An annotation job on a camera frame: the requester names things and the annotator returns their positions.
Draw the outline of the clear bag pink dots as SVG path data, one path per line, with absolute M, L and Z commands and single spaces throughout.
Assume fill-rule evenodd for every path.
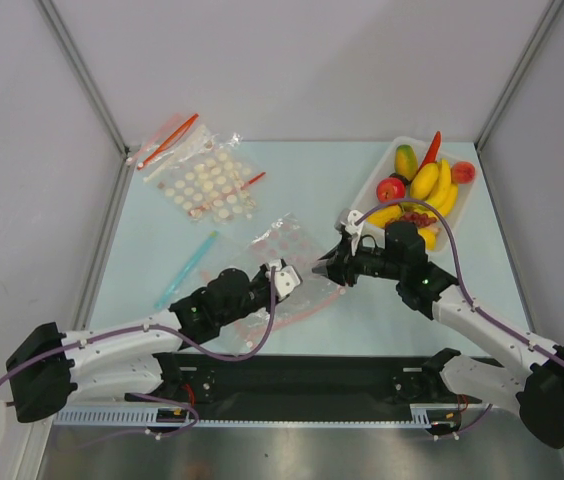
M 226 237 L 218 239 L 201 260 L 194 278 L 205 284 L 229 267 L 254 276 L 261 265 L 284 260 L 296 269 L 302 283 L 276 307 L 272 327 L 276 332 L 317 314 L 345 293 L 344 287 L 312 272 L 320 256 L 319 245 L 308 230 L 294 215 L 287 214 L 248 243 L 240 245 Z

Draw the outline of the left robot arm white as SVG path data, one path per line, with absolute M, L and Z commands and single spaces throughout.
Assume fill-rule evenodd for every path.
M 207 285 L 139 321 L 101 331 L 62 332 L 36 327 L 6 361 L 11 406 L 19 422 L 46 419 L 71 402 L 111 398 L 176 397 L 182 376 L 173 354 L 202 351 L 222 329 L 251 314 L 275 314 L 301 284 L 282 261 L 254 277 L 228 268 Z

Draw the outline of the red grape bunch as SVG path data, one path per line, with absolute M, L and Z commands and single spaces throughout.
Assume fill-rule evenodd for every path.
M 418 228 L 426 228 L 435 224 L 438 217 L 431 212 L 406 211 L 398 218 L 398 221 L 412 223 Z

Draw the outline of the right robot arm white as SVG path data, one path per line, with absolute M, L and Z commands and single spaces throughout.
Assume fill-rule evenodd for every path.
M 493 364 L 455 350 L 439 352 L 435 369 L 423 376 L 435 401 L 464 394 L 517 415 L 545 445 L 564 447 L 564 345 L 519 329 L 486 312 L 458 274 L 433 263 L 414 225 L 397 222 L 385 230 L 381 247 L 367 247 L 346 229 L 313 272 L 352 287 L 361 276 L 393 280 L 401 300 L 479 346 Z

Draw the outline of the red apple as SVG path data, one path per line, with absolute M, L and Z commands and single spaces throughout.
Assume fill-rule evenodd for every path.
M 398 177 L 382 179 L 376 186 L 376 198 L 379 203 L 404 198 L 406 186 Z

